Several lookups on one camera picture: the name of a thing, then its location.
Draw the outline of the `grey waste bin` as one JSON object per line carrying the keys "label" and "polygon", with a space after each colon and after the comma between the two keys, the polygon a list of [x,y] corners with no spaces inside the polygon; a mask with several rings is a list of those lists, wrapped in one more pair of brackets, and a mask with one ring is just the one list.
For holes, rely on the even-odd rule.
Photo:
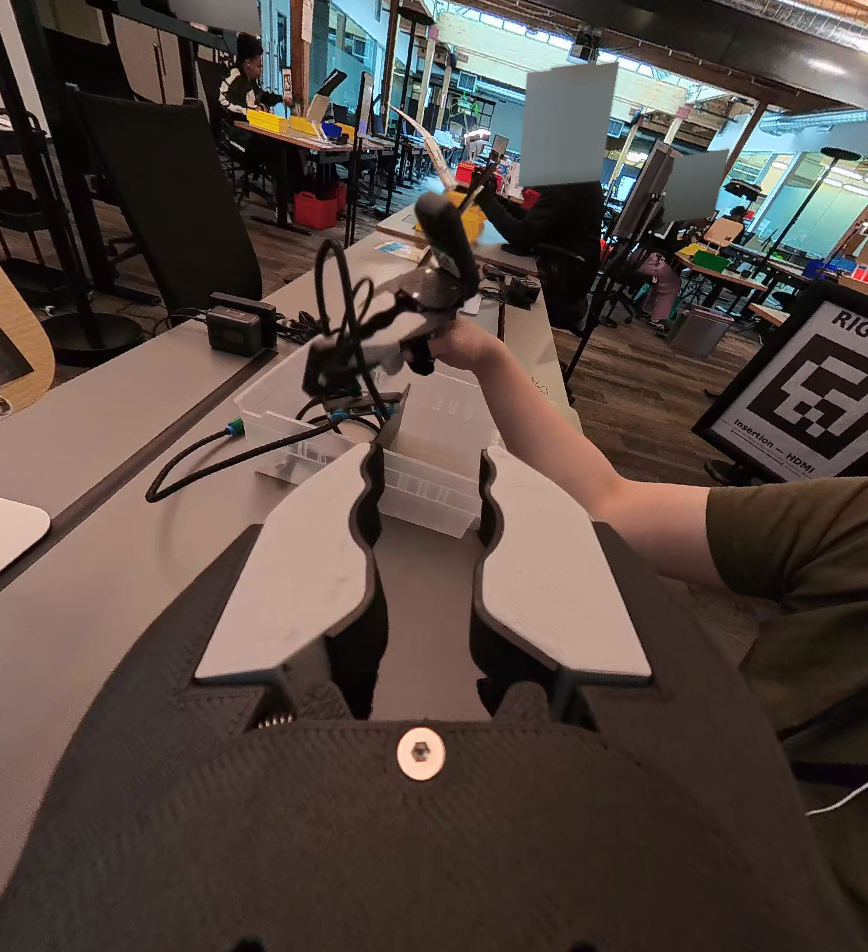
{"label": "grey waste bin", "polygon": [[673,351],[707,359],[734,325],[735,319],[724,312],[690,304],[678,311],[665,342]]}

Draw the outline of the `black utility cart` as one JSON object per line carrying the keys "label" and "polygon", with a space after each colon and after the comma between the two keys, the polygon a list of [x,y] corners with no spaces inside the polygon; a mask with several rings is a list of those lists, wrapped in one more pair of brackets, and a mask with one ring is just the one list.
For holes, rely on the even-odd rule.
{"label": "black utility cart", "polygon": [[[48,231],[42,205],[38,197],[20,187],[15,178],[10,161],[22,157],[23,151],[8,114],[0,109],[0,168],[5,179],[0,185],[0,267],[25,302],[37,307],[52,306],[60,302],[66,281],[59,269],[47,264],[38,241],[38,233]],[[31,259],[11,253],[6,232],[27,238],[32,249]]]}

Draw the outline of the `black panel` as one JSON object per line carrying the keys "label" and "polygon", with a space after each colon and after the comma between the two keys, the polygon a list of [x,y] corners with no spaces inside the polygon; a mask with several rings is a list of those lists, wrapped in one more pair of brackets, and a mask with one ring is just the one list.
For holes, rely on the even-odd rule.
{"label": "black panel", "polygon": [[212,296],[260,301],[261,268],[202,103],[73,89],[90,148],[169,312]]}

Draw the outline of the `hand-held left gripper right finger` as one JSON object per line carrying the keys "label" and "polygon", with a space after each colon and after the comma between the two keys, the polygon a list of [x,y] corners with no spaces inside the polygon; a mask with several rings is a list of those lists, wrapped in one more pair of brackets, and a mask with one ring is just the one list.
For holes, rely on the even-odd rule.
{"label": "hand-held left gripper right finger", "polygon": [[645,687],[654,672],[594,520],[500,446],[483,449],[469,649],[492,716],[515,684],[538,685],[555,718],[586,686]]}

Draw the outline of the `person's right hand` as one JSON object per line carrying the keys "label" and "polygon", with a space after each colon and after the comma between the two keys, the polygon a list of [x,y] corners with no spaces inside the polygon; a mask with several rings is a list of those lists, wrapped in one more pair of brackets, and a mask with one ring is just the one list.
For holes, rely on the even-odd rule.
{"label": "person's right hand", "polygon": [[504,343],[468,318],[457,317],[440,327],[428,340],[431,355],[478,380],[495,375],[510,360]]}

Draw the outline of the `black bin divider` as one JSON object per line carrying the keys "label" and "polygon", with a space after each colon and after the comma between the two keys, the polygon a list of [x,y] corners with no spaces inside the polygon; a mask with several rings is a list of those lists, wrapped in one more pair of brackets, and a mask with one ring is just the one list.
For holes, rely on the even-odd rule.
{"label": "black bin divider", "polygon": [[385,450],[394,448],[395,440],[404,422],[404,412],[410,392],[411,385],[408,384],[403,390],[381,394],[385,398],[391,398],[386,401],[390,415],[380,425],[379,433],[373,438],[374,445],[381,446]]}

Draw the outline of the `black framed tag sign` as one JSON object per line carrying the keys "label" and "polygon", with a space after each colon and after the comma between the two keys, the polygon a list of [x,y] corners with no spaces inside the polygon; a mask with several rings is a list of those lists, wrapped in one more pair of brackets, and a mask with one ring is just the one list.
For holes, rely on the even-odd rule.
{"label": "black framed tag sign", "polygon": [[822,280],[692,428],[729,482],[868,475],[868,296]]}

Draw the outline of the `clear plastic bin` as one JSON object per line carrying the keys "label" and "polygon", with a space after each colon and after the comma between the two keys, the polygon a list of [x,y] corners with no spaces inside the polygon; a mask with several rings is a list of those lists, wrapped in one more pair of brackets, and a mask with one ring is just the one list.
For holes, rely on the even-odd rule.
{"label": "clear plastic bin", "polygon": [[[301,388],[309,345],[278,361],[235,399],[249,447],[307,432],[323,409]],[[385,474],[380,512],[460,538],[478,522],[480,454],[499,442],[482,391],[470,375],[435,372],[394,376],[375,372],[382,393],[400,394],[393,436],[385,436]]]}

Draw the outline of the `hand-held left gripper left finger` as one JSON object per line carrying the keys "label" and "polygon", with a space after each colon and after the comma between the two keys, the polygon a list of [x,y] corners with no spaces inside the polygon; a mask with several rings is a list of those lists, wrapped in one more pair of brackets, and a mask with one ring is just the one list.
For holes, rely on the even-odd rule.
{"label": "hand-held left gripper left finger", "polygon": [[333,684],[367,720],[388,646],[383,449],[357,444],[267,516],[199,661],[198,684],[274,687],[295,707]]}

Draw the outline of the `black power adapter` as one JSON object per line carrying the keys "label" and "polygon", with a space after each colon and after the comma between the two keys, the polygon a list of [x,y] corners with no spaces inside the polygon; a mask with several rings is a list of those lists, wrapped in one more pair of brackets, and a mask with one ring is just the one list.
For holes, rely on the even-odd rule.
{"label": "black power adapter", "polygon": [[214,351],[254,358],[277,351],[278,312],[273,304],[214,292],[204,314],[207,339]]}

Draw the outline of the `red storage bin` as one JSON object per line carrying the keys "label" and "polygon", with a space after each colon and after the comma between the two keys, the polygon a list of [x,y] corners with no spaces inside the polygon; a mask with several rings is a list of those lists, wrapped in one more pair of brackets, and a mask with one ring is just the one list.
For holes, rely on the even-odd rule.
{"label": "red storage bin", "polygon": [[293,202],[293,224],[317,232],[334,227],[339,219],[338,198],[333,194],[320,197],[310,191],[297,192]]}

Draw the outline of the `person's olive shirt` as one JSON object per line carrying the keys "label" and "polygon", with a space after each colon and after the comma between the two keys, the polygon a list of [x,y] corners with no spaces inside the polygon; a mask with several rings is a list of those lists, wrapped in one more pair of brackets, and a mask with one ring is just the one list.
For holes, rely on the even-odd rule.
{"label": "person's olive shirt", "polygon": [[725,587],[771,601],[742,673],[772,722],[868,948],[868,478],[708,492]]}

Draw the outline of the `person's right forearm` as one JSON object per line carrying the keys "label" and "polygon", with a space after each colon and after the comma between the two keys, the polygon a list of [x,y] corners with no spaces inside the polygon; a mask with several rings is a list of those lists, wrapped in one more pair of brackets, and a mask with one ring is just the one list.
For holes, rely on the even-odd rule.
{"label": "person's right forearm", "polygon": [[503,343],[479,330],[475,338],[471,370],[506,449],[616,530],[661,576],[724,589],[706,526],[710,488],[622,477],[543,397]]}

